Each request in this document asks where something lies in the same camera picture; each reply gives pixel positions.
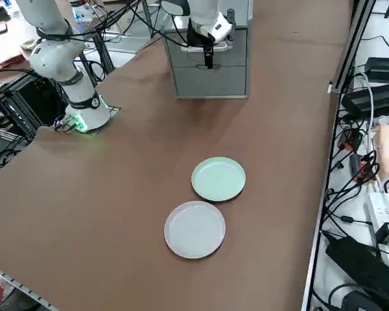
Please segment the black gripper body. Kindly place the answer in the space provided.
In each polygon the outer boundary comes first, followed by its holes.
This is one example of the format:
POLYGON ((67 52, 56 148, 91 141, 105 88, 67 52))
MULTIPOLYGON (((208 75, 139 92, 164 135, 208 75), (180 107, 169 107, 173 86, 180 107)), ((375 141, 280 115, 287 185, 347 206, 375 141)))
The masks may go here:
POLYGON ((187 26, 187 44, 192 47, 212 46, 215 39, 212 36, 203 36, 195 31, 195 24, 189 18, 187 26))

